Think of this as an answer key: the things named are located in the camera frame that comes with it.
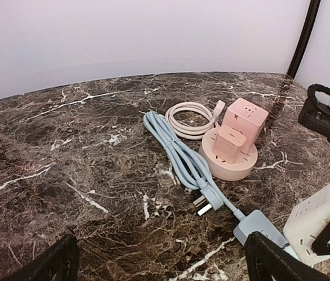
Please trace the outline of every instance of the coiled white cable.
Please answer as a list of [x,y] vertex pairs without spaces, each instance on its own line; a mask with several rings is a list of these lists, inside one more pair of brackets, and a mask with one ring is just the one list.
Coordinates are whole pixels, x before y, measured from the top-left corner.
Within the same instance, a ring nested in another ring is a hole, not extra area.
[[[215,109],[211,112],[207,107],[197,102],[181,102],[169,108],[165,113],[165,119],[170,124],[177,136],[185,139],[202,139],[205,134],[214,126],[219,127],[217,122],[219,115],[225,107],[223,101],[218,101]],[[204,116],[209,122],[206,125],[192,127],[180,124],[174,115],[180,111],[193,111]]]
[[183,185],[188,189],[200,190],[204,195],[211,195],[207,198],[210,204],[216,203],[216,208],[225,204],[240,221],[245,218],[240,209],[236,208],[220,191],[212,178],[207,161],[177,138],[164,116],[153,111],[147,112],[144,115],[144,126],[165,149]]

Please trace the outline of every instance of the light blue cable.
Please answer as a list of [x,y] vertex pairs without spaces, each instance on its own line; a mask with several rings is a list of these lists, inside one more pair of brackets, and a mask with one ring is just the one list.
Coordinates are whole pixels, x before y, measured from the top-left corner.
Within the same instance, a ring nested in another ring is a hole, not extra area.
[[212,178],[207,161],[196,151],[185,145],[174,133],[165,117],[153,111],[144,115],[144,126],[165,149],[177,177],[188,189],[200,190],[208,186],[221,198],[239,221],[246,216],[220,191]]

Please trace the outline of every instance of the marble table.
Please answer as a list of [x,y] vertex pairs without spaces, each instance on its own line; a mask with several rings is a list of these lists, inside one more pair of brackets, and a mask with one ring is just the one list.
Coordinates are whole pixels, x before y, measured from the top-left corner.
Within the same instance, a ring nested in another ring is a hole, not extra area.
[[[79,280],[248,280],[237,219],[225,207],[195,214],[199,194],[179,184],[143,113],[238,97],[268,110],[251,175],[216,182],[244,213],[259,208],[282,229],[293,206],[330,183],[330,144],[297,123],[305,96],[282,74],[187,73],[0,100],[0,277],[72,233]],[[330,275],[330,260],[316,268]]]

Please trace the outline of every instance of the plug prong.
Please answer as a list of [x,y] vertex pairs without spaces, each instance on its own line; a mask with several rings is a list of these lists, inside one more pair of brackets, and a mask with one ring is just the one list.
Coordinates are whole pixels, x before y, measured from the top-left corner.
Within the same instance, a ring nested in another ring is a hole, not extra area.
[[200,207],[201,205],[203,205],[205,203],[205,197],[202,195],[200,196],[199,198],[197,198],[195,201],[194,201],[194,205],[195,207]]
[[198,215],[202,216],[212,208],[212,205],[208,204],[198,211]]

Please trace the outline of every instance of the black vertical pole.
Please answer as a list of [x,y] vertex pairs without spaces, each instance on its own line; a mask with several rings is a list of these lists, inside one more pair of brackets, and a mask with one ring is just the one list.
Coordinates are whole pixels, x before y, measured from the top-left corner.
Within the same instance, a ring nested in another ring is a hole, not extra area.
[[298,72],[305,49],[307,48],[308,41],[311,37],[320,2],[321,0],[311,0],[310,2],[307,17],[305,18],[304,26],[300,34],[298,46],[296,47],[293,59],[291,60],[290,66],[287,70],[287,75],[291,78],[295,78],[295,75]]

